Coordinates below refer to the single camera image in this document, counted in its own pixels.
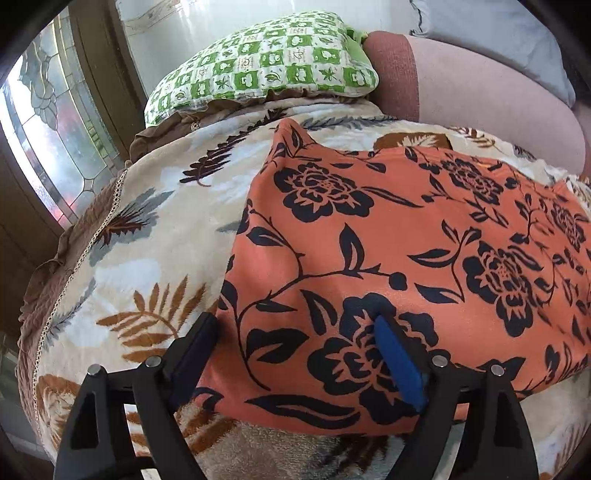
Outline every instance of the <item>pink upholstered bolster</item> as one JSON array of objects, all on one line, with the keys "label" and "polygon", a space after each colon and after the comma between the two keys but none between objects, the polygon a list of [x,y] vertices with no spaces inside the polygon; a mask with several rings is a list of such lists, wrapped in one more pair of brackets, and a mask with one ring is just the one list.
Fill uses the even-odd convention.
[{"label": "pink upholstered bolster", "polygon": [[[425,38],[372,32],[363,47],[379,74],[373,98],[384,113],[416,121],[412,108],[396,105],[401,94],[392,93],[411,92],[416,78],[420,122],[484,130],[554,166],[583,171],[586,145],[576,117],[521,73],[478,53]],[[400,59],[393,61],[397,52]],[[412,65],[414,73],[409,72]]]}]

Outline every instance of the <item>beige blanket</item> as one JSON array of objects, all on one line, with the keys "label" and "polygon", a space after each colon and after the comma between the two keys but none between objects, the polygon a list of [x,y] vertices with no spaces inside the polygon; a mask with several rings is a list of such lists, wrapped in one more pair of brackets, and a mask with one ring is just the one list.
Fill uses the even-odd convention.
[{"label": "beige blanket", "polygon": [[[285,117],[302,124],[316,141],[340,150],[371,150],[376,142],[378,148],[452,148],[507,161],[540,183],[566,179],[582,201],[589,194],[576,178],[543,161],[531,162],[523,150],[491,135],[396,121],[365,100],[348,105],[327,99],[270,102],[158,148],[117,180],[100,225],[89,232],[73,265],[61,272],[63,282],[57,285],[62,288],[52,286],[57,300],[41,296],[55,300],[42,315],[43,329],[29,329],[21,389],[52,458],[88,365],[99,363],[107,371],[133,368],[162,354],[200,312],[212,308],[250,182],[268,153],[277,121]],[[547,478],[591,423],[590,388],[587,369],[523,402],[540,472]],[[176,417],[209,479],[384,478],[403,446],[398,437],[279,432],[192,404]],[[147,455],[133,409],[128,420],[137,452]],[[447,478],[462,428],[454,427],[436,478]]]}]

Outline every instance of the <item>black flower print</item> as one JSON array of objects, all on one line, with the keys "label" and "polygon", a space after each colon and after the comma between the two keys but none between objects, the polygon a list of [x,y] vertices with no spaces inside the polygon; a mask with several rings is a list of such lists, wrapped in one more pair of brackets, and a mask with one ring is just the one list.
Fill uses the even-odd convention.
[{"label": "black flower print", "polygon": [[478,256],[464,259],[468,289],[496,306],[496,314],[512,337],[521,335],[533,324],[534,305],[531,283],[523,274],[514,254],[495,250],[480,241]]},{"label": "black flower print", "polygon": [[355,182],[312,162],[297,170],[283,168],[274,174],[277,188],[287,193],[283,205],[302,222],[314,222],[336,210],[344,215],[367,217],[374,201]]},{"label": "black flower print", "polygon": [[485,177],[476,166],[465,160],[444,160],[441,166],[449,172],[453,184],[465,190],[471,190],[480,200],[499,205],[499,195],[503,191],[497,182]]},{"label": "black flower print", "polygon": [[577,253],[580,252],[581,244],[587,239],[583,228],[577,223],[575,217],[556,202],[552,205],[551,213],[556,226],[567,236]]},{"label": "black flower print", "polygon": [[[398,388],[392,382],[374,337],[374,320],[378,313],[395,316],[397,311],[386,297],[377,293],[346,298],[338,323],[340,336],[328,338],[321,349],[312,352],[308,371],[324,384],[325,392],[330,395],[359,392],[359,403],[372,420],[389,425],[401,417],[415,416],[416,412],[394,395]],[[412,330],[423,333],[428,343],[437,339],[429,315],[403,313],[399,318]]]}]

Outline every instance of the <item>gray pillow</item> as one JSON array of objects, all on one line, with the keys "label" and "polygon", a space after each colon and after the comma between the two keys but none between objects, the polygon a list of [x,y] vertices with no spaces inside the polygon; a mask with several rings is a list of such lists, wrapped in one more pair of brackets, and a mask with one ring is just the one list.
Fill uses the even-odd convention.
[{"label": "gray pillow", "polygon": [[569,107],[574,89],[558,42],[518,0],[410,0],[420,23],[411,35],[475,51],[523,73]]}]

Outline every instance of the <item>green checkered pillow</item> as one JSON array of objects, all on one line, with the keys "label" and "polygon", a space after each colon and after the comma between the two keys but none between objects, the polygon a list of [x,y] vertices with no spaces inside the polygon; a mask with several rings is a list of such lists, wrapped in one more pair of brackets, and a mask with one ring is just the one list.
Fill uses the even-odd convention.
[{"label": "green checkered pillow", "polygon": [[206,110],[216,99],[262,99],[269,90],[365,96],[378,75],[347,31],[338,15],[313,11],[222,38],[160,80],[145,108],[146,125],[178,109]]}]

